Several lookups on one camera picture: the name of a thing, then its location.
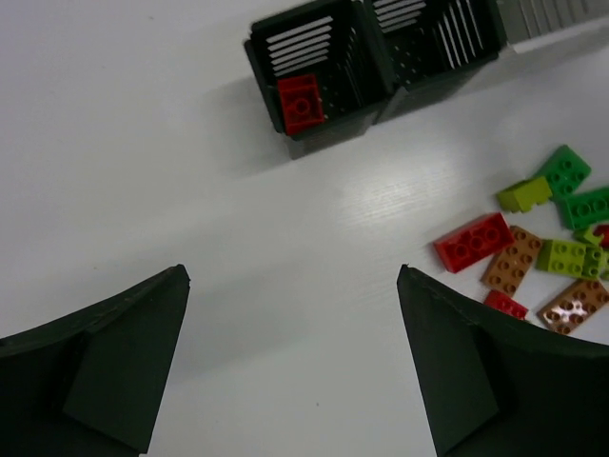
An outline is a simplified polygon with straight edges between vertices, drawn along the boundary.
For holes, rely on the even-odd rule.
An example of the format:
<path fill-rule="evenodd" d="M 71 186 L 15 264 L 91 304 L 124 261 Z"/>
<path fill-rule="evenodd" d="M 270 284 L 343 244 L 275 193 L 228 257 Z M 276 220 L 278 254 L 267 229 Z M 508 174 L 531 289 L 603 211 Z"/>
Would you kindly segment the red small lego brick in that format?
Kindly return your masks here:
<path fill-rule="evenodd" d="M 526 307 L 514 301 L 508 295 L 494 289 L 488 293 L 483 303 L 489 308 L 510 315 L 518 320 L 524 320 L 528 313 Z"/>

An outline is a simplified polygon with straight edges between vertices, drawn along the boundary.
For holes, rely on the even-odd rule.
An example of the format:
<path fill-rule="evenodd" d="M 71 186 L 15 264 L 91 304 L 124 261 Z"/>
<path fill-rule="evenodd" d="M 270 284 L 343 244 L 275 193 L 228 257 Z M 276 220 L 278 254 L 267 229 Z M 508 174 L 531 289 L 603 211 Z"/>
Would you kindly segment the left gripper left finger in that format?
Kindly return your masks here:
<path fill-rule="evenodd" d="M 147 454 L 188 295 L 177 265 L 2 338 L 2 455 Z"/>

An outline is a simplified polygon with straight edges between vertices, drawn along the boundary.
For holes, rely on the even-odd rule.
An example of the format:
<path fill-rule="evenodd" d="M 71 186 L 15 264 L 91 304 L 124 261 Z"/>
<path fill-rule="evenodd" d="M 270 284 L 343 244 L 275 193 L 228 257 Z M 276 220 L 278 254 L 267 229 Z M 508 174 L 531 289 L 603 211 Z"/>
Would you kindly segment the green lego brick top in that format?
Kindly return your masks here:
<path fill-rule="evenodd" d="M 536 176 L 546 179 L 553 200 L 561 200 L 573 194 L 591 171 L 589 164 L 574 150 L 561 145 L 541 165 Z"/>

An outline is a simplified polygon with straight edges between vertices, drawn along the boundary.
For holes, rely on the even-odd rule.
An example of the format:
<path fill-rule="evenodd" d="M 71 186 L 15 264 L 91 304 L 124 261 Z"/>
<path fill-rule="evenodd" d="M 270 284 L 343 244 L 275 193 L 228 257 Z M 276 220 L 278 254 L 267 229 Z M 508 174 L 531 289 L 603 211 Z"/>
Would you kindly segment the red 2x3 lego brick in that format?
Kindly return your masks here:
<path fill-rule="evenodd" d="M 515 243 L 515 237 L 499 212 L 484 214 L 433 242 L 446 270 L 459 273 Z"/>

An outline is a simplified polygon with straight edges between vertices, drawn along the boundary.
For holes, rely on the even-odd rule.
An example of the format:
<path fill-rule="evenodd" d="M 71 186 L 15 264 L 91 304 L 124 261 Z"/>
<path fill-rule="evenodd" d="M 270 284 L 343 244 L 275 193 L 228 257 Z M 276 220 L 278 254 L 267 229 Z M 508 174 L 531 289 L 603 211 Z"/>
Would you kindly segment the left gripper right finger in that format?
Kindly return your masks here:
<path fill-rule="evenodd" d="M 607 455 L 606 345 L 517 320 L 408 265 L 397 289 L 438 455 Z"/>

